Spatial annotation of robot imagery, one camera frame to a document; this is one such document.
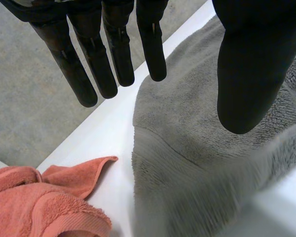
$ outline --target gray towel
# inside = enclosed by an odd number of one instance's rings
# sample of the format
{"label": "gray towel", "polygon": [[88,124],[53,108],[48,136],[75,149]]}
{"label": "gray towel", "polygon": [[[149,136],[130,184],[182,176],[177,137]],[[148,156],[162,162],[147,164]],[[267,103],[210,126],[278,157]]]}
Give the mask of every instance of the gray towel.
{"label": "gray towel", "polygon": [[252,195],[296,165],[296,58],[262,122],[245,135],[217,116],[217,58],[224,28],[214,17],[146,78],[137,96],[135,236],[211,237]]}

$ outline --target terry cloth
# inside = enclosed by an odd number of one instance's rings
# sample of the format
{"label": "terry cloth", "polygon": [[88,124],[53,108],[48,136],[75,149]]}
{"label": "terry cloth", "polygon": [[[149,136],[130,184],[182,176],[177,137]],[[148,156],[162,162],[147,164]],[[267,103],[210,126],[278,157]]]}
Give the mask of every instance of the terry cloth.
{"label": "terry cloth", "polygon": [[296,165],[296,57],[275,103],[244,135],[217,115],[215,16],[167,59],[167,78],[146,78],[133,125],[135,236],[212,237],[259,189]]}
{"label": "terry cloth", "polygon": [[0,237],[108,237],[110,219],[83,199],[109,160],[117,157],[52,165],[42,175],[28,166],[0,169]]}

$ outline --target pink towel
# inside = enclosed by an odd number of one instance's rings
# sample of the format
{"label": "pink towel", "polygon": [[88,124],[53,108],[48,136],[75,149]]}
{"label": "pink towel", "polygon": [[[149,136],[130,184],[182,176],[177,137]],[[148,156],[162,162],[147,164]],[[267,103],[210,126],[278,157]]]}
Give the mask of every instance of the pink towel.
{"label": "pink towel", "polygon": [[108,237],[110,219],[83,199],[109,160],[117,157],[52,165],[42,175],[27,166],[0,169],[0,237]]}

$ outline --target robotic hand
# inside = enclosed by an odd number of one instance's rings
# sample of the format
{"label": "robotic hand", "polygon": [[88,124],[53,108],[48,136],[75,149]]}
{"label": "robotic hand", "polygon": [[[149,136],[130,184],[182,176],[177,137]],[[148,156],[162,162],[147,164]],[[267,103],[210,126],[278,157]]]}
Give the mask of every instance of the robotic hand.
{"label": "robotic hand", "polygon": [[[100,36],[103,23],[108,38],[118,82],[121,86],[134,83],[129,37],[126,25],[134,8],[134,0],[0,0],[21,21],[29,22],[45,41],[59,68],[85,107],[95,106],[97,94],[77,56],[69,37],[67,18],[74,26],[78,42],[88,62],[101,95],[113,98],[117,86],[110,68],[106,49]],[[159,21],[168,0],[137,0],[137,23],[151,78],[166,77]]]}
{"label": "robotic hand", "polygon": [[[168,0],[137,0],[137,23],[151,78],[166,77],[159,21]],[[30,22],[46,42],[83,106],[97,95],[73,48],[66,16],[104,98],[117,94],[100,37],[101,12],[117,79],[134,82],[126,24],[134,0],[0,0]],[[253,129],[266,115],[296,55],[296,0],[213,0],[226,32],[218,58],[218,116],[236,134]]]}

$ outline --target gray floor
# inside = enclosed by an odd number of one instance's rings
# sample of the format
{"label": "gray floor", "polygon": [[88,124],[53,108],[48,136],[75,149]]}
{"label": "gray floor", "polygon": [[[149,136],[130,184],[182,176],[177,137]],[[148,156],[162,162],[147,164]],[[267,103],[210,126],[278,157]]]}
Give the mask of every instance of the gray floor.
{"label": "gray floor", "polygon": [[[204,2],[170,0],[161,22],[163,40]],[[128,34],[135,69],[144,56],[134,12]],[[72,28],[71,36],[92,79]],[[0,4],[0,160],[38,166],[95,109],[78,103],[44,42]]]}

